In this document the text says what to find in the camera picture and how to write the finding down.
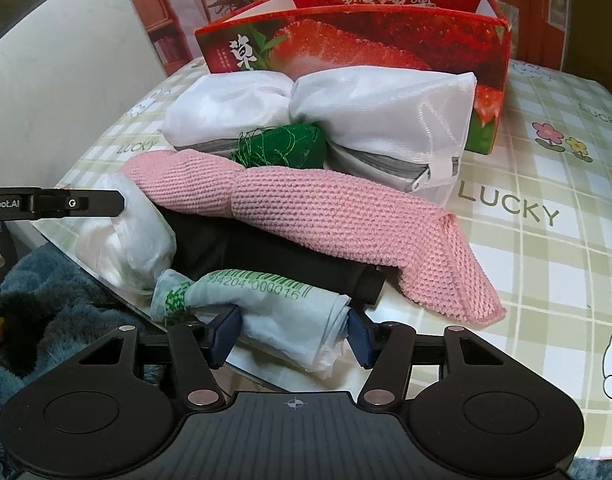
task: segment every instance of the checkered tablecloth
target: checkered tablecloth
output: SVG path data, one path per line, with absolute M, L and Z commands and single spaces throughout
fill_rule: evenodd
M 106 131 L 60 186 L 94 187 L 131 156 L 171 149 L 159 132 L 164 112 L 198 77 L 195 60 Z M 612 337 L 612 97 L 599 84 L 511 62 L 500 131 L 491 155 L 465 153 L 449 207 L 508 310 L 480 334 L 573 397 L 586 420 L 579 456 L 612 457 L 612 400 L 604 354 Z M 73 259 L 82 219 L 36 227 Z M 147 315 L 148 305 L 124 297 Z M 449 320 L 425 312 L 386 285 L 376 321 L 400 320 L 440 334 Z M 609 352 L 612 359 L 612 346 Z M 321 379 L 243 346 L 230 364 L 281 388 L 346 389 L 367 372 L 351 355 Z M 416 367 L 409 395 L 437 380 Z

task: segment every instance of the table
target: table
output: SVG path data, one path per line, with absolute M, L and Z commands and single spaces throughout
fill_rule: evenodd
M 101 174 L 118 171 L 137 153 L 172 149 L 159 131 L 166 108 L 206 73 L 197 59 L 169 77 L 110 127 L 59 185 L 94 187 Z M 612 399 L 603 371 L 612 337 L 612 96 L 596 82 L 512 61 L 495 149 L 488 156 L 465 153 L 449 208 L 508 310 L 504 320 L 476 332 L 577 401 L 586 421 L 578 456 L 612 457 Z M 83 221 L 34 225 L 76 261 Z M 148 317 L 148 304 L 115 292 Z M 452 324 L 388 283 L 369 316 L 427 334 Z M 329 378 L 239 345 L 228 363 L 278 388 L 353 396 L 368 374 L 348 348 Z M 436 380 L 436 368 L 415 367 L 409 396 Z

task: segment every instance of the pink waffle textured cloth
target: pink waffle textured cloth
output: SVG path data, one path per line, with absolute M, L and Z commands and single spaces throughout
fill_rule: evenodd
M 121 171 L 168 209 L 234 217 L 321 253 L 398 267 L 407 298 L 461 322 L 506 313 L 454 215 L 423 199 L 328 170 L 246 170 L 195 150 L 143 153 Z

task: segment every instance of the strawberry box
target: strawberry box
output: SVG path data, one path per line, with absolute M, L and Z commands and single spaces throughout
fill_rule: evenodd
M 473 72 L 466 149 L 493 148 L 511 35 L 489 0 L 260 0 L 195 36 L 212 73 L 275 70 L 295 80 L 356 65 Z

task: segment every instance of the black cloth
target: black cloth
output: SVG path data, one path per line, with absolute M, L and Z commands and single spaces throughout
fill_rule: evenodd
M 386 280 L 375 266 L 318 253 L 239 220 L 157 207 L 177 236 L 172 269 L 193 281 L 213 270 L 255 270 L 374 304 Z

